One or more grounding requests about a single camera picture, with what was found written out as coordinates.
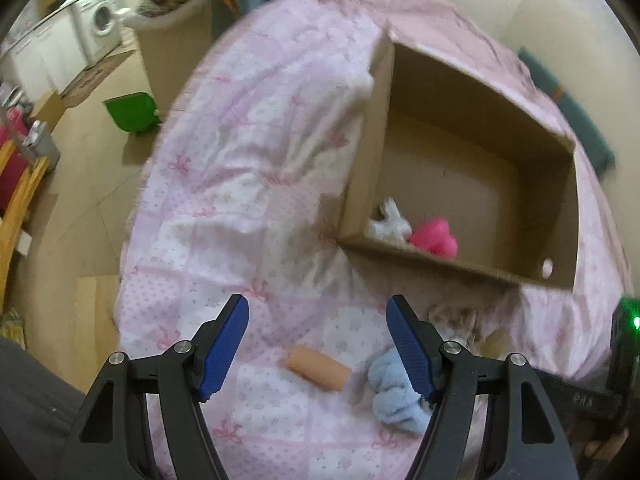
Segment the patterned floor mat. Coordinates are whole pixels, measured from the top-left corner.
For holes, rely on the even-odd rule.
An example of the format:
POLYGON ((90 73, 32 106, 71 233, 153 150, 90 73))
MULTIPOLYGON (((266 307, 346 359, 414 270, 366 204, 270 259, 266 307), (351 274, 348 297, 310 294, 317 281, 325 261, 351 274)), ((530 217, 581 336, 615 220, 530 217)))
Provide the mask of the patterned floor mat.
POLYGON ((90 96, 99 87, 102 81, 121 66, 134 54, 133 50, 102 58, 95 66, 89 67, 79 74, 62 94, 63 104, 67 107, 75 107, 90 96))

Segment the white rolled sock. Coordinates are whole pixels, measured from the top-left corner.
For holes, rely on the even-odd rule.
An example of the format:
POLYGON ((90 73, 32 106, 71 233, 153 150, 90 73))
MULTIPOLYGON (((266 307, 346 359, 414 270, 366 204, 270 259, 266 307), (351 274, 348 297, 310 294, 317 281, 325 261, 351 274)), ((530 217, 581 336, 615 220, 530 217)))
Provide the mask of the white rolled sock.
POLYGON ((382 218, 368 221, 367 236, 376 240, 405 243, 412 235, 412 229, 410 223, 400 213, 396 202, 387 197, 382 200, 378 210, 382 218))

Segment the beige foam cylinder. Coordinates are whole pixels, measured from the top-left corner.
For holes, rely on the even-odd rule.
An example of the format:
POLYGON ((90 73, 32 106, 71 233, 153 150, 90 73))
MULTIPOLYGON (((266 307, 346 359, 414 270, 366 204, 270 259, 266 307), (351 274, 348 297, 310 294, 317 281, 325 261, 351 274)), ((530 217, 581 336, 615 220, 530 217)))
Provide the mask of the beige foam cylinder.
POLYGON ((352 376, 346 365, 299 344, 288 352, 286 367, 330 391, 343 391, 352 376))

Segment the light blue plush toy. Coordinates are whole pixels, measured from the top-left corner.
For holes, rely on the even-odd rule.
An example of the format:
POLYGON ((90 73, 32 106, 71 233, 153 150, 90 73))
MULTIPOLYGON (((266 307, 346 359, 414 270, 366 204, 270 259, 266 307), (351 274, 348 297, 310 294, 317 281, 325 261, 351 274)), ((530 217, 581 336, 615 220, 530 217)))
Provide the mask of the light blue plush toy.
POLYGON ((373 414, 382 424, 410 434, 424 434, 432 410, 420 393, 414 391, 395 347, 371 363, 367 380, 374 391, 373 414))

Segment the white washing machine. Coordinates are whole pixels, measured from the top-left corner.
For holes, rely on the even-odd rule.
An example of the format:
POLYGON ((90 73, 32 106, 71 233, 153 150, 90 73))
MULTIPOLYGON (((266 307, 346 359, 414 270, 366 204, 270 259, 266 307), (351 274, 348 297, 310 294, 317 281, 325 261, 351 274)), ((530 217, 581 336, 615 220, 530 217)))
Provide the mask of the white washing machine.
POLYGON ((76 0, 72 11, 87 63, 95 66, 122 42, 116 0, 76 0))

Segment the wooden chair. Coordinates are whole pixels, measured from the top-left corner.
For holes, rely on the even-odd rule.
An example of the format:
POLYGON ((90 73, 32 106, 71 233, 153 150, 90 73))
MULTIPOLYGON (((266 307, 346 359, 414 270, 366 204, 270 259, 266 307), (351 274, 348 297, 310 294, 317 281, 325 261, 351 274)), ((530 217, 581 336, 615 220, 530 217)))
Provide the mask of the wooden chair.
POLYGON ((21 237, 22 225, 27 214, 32 199, 40 185, 44 174, 49 167, 47 157, 39 157, 33 164, 26 167, 14 188, 12 197, 6 206, 6 212, 1 219, 0 243, 0 304, 4 310, 4 300, 6 300, 6 289, 8 288, 8 277, 16 251, 18 241, 21 237))

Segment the brown cardboard box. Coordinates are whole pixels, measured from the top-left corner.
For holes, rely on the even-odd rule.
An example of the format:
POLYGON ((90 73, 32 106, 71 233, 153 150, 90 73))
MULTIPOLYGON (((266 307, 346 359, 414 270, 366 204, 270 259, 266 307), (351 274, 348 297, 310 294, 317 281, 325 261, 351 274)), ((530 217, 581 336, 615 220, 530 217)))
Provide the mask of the brown cardboard box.
POLYGON ((575 145, 491 84, 383 36, 338 231, 346 246, 497 281, 572 289, 575 145), (372 232, 383 200, 413 229, 436 220, 453 257, 372 232))

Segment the green plastic dustpan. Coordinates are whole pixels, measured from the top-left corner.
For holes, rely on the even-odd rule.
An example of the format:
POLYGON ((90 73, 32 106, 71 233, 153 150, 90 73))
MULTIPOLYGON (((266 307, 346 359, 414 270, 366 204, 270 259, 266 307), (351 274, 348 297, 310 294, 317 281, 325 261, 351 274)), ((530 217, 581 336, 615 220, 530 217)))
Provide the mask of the green plastic dustpan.
POLYGON ((160 124, 160 113, 149 93, 134 92, 103 104, 115 125, 126 133, 146 133, 160 124))

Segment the white kitchen cabinets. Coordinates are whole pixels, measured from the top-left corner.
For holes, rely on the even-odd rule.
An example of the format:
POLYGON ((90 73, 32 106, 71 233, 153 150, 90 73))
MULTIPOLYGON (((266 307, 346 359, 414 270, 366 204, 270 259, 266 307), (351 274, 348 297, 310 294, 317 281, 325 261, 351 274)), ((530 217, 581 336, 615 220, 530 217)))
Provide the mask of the white kitchen cabinets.
POLYGON ((60 96, 88 66, 73 12, 52 14, 1 57, 1 76, 36 102, 55 90, 60 96))

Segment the pink patterned bed quilt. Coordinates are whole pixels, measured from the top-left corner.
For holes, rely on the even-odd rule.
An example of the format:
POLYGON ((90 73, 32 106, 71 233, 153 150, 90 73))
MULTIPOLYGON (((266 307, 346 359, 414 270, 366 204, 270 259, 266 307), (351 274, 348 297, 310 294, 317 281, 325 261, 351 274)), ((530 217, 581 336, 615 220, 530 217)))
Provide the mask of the pink patterned bed quilt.
POLYGON ((116 320, 122 348, 154 356, 232 294, 250 324, 203 412, 233 479, 400 479, 419 440, 371 410, 370 362, 390 346, 386 300, 427 314, 471 308, 536 367, 583 378, 608 357, 631 289, 608 202, 578 153, 575 291, 505 288, 350 254, 336 227, 382 32, 494 84, 542 123, 570 127, 516 54, 442 0, 277 0, 230 29, 175 102, 143 170, 116 320), (352 370, 343 391, 286 367, 296 344, 352 370))

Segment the teal cushion with orange stripe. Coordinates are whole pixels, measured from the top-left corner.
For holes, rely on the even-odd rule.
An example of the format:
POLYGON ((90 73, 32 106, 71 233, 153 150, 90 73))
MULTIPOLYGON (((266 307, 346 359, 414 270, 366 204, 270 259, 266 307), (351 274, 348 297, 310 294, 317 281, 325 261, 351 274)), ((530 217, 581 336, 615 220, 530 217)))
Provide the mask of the teal cushion with orange stripe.
POLYGON ((518 50, 518 57, 527 66, 534 85, 555 102, 582 144, 594 172, 601 179, 608 170, 615 167, 616 162, 614 151, 601 130, 544 64, 525 48, 518 50))

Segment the pink plush toy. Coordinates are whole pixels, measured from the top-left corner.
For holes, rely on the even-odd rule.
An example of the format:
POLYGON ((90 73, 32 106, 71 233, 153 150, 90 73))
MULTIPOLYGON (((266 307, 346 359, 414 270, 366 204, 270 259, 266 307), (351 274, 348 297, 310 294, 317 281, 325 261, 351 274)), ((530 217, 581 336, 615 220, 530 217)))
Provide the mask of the pink plush toy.
POLYGON ((458 241, 451 235, 445 218, 434 218, 418 226, 409 237, 409 243, 440 258, 453 259, 458 255, 458 241))

